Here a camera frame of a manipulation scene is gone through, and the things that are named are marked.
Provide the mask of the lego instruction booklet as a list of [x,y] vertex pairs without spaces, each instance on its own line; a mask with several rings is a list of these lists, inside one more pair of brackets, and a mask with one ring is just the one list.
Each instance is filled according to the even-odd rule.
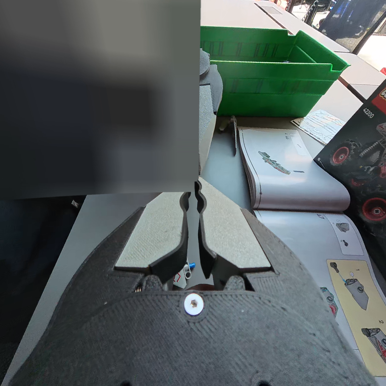
[[238,129],[256,217],[300,259],[354,352],[385,385],[385,296],[352,220],[347,189],[297,130]]

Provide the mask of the white sticker sheet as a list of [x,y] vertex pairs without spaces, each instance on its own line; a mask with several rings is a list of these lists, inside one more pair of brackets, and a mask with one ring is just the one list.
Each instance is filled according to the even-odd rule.
[[305,117],[291,120],[291,123],[325,146],[346,122],[324,110],[316,110]]

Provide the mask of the black lego box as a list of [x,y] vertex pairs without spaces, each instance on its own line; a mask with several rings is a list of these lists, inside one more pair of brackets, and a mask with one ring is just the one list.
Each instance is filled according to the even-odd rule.
[[364,102],[314,161],[349,191],[349,209],[374,236],[386,226],[386,82]]

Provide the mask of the grey lego panel red sticker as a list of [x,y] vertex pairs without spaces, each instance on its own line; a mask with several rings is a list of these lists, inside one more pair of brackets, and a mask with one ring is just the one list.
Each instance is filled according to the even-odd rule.
[[189,261],[187,260],[184,267],[174,276],[173,285],[185,289],[188,281],[192,276],[192,269],[189,268]]

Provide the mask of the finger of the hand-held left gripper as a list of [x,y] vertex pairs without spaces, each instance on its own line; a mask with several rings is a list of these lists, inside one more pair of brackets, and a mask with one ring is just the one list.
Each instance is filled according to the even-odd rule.
[[200,50],[200,172],[208,159],[222,92],[217,65],[211,65],[210,55]]

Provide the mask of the green plastic bin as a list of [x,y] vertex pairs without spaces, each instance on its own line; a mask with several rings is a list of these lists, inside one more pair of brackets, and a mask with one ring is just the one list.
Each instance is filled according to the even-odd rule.
[[215,61],[223,81],[218,116],[303,117],[348,65]]
[[200,44],[217,61],[330,64],[340,73],[350,66],[303,31],[201,26]]

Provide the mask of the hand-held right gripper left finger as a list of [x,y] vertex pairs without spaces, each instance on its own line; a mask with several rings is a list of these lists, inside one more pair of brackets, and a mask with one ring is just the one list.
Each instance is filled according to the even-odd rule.
[[187,261],[190,192],[163,192],[150,201],[120,253],[115,269],[174,279]]

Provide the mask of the dark blue bulky object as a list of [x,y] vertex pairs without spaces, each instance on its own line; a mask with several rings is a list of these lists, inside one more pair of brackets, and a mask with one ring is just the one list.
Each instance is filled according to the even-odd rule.
[[337,1],[319,31],[332,40],[362,37],[372,20],[373,6],[367,0]]

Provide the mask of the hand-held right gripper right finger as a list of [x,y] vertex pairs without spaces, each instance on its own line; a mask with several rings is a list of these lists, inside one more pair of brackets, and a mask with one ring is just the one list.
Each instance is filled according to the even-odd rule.
[[224,287],[231,276],[272,271],[239,205],[201,177],[195,183],[195,196],[200,264],[215,287]]

